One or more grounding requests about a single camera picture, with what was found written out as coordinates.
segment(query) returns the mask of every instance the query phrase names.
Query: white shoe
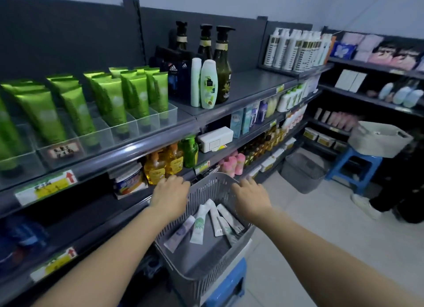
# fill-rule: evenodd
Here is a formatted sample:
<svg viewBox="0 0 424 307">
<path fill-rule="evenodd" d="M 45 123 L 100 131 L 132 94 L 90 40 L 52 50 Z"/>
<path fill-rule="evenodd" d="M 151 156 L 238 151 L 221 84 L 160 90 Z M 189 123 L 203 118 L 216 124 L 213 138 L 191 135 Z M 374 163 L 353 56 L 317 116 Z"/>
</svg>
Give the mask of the white shoe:
<svg viewBox="0 0 424 307">
<path fill-rule="evenodd" d="M 363 212 L 365 212 L 365 214 L 370 216 L 372 219 L 377 220 L 381 217 L 381 212 L 374 209 L 370 205 L 370 199 L 360 196 L 359 194 L 352 194 L 350 198 L 352 199 L 353 203 L 358 206 L 358 208 L 360 208 Z"/>
</svg>

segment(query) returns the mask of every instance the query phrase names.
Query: dark green pump bottle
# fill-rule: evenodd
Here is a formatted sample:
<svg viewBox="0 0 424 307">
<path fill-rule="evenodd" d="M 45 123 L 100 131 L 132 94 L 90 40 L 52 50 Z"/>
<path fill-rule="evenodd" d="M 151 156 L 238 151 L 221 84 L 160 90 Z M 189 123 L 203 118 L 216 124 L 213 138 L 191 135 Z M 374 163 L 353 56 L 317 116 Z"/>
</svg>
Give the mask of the dark green pump bottle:
<svg viewBox="0 0 424 307">
<path fill-rule="evenodd" d="M 175 21 L 177 24 L 177 47 L 178 50 L 187 50 L 187 22 Z"/>
<path fill-rule="evenodd" d="M 203 56 L 203 60 L 212 59 L 212 41 L 211 41 L 211 29 L 212 25 L 201 24 L 200 29 L 200 45 L 197 52 Z"/>
<path fill-rule="evenodd" d="M 235 30 L 228 26 L 216 26 L 218 32 L 213 59 L 216 62 L 218 74 L 218 94 L 216 103 L 221 104 L 230 96 L 231 67 L 228 63 L 228 32 Z"/>
</svg>

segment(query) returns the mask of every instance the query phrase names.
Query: white bottle with green label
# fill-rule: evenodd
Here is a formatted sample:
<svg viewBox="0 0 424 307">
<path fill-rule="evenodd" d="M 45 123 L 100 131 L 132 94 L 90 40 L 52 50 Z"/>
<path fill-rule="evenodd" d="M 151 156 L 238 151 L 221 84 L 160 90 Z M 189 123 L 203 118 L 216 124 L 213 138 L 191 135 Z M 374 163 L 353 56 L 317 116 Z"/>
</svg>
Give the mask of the white bottle with green label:
<svg viewBox="0 0 424 307">
<path fill-rule="evenodd" d="M 218 74 L 216 63 L 213 59 L 207 59 L 203 63 L 200 73 L 200 98 L 204 109 L 213 109 L 218 93 Z"/>
</svg>

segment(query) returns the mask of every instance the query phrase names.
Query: gray plastic basket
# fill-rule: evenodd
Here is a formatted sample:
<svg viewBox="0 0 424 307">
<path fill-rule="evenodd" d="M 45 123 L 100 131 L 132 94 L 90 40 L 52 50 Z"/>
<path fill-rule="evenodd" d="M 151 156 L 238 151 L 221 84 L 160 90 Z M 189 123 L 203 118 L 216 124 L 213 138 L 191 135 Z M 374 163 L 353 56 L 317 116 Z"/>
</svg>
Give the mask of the gray plastic basket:
<svg viewBox="0 0 424 307">
<path fill-rule="evenodd" d="M 325 170 L 302 153 L 294 153 L 286 157 L 280 175 L 297 191 L 307 194 L 319 186 Z"/>
<path fill-rule="evenodd" d="M 200 299 L 215 280 L 230 265 L 231 261 L 247 245 L 254 226 L 241 219 L 235 212 L 235 195 L 230 186 L 238 183 L 225 173 L 212 173 L 190 187 L 186 212 L 168 224 L 156 237 L 155 246 L 166 261 L 174 288 L 187 306 L 198 306 Z M 181 241 L 174 253 L 165 248 L 168 240 L 180 225 L 197 213 L 200 204 L 212 199 L 217 205 L 222 203 L 245 227 L 237 235 L 239 241 L 231 247 L 226 236 L 215 237 L 210 214 L 206 216 L 203 245 L 190 243 L 192 232 Z"/>
</svg>

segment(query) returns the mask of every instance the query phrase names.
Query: white tile floor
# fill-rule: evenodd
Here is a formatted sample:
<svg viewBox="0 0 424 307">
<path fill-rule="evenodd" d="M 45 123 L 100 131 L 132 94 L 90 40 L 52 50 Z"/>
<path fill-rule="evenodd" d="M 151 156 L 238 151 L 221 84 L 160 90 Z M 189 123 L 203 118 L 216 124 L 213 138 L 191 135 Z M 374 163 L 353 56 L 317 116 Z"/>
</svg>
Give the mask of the white tile floor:
<svg viewBox="0 0 424 307">
<path fill-rule="evenodd" d="M 316 155 L 301 151 L 324 165 Z M 372 220 L 352 203 L 351 189 L 336 181 L 323 181 L 306 195 L 277 172 L 263 185 L 273 205 L 282 208 L 294 221 L 424 297 L 424 223 L 402 223 L 392 213 Z M 368 191 L 375 194 L 378 187 Z M 268 237 L 258 229 L 252 240 L 253 248 L 247 257 L 246 294 L 235 306 L 315 306 Z M 144 301 L 140 306 L 178 306 L 172 295 L 163 291 L 153 296 L 160 297 L 160 301 Z"/>
</svg>

